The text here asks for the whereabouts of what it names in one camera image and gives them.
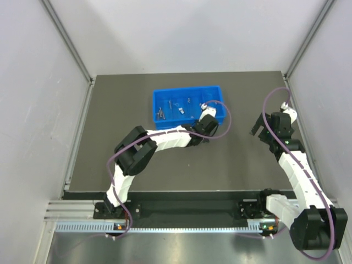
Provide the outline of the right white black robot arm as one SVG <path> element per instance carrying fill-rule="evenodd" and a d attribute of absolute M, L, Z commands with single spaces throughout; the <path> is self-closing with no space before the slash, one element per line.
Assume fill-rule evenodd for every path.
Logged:
<path fill-rule="evenodd" d="M 324 194 L 308 164 L 303 144 L 292 138 L 296 118 L 296 111 L 283 103 L 278 112 L 260 114 L 250 131 L 269 146 L 298 201 L 294 205 L 280 191 L 266 189 L 260 193 L 259 210 L 283 222 L 296 249 L 335 250 L 341 246 L 348 215 Z"/>

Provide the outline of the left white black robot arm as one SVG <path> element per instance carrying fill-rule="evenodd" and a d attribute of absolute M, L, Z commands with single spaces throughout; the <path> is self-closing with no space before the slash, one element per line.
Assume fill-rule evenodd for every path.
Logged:
<path fill-rule="evenodd" d="M 203 104 L 202 112 L 193 125 L 179 125 L 159 131 L 135 127 L 114 149 L 114 156 L 107 162 L 114 163 L 111 186 L 106 192 L 104 205 L 110 214 L 127 201 L 128 191 L 136 175 L 148 165 L 155 152 L 172 148 L 197 146 L 210 138 L 217 129 L 216 109 Z"/>

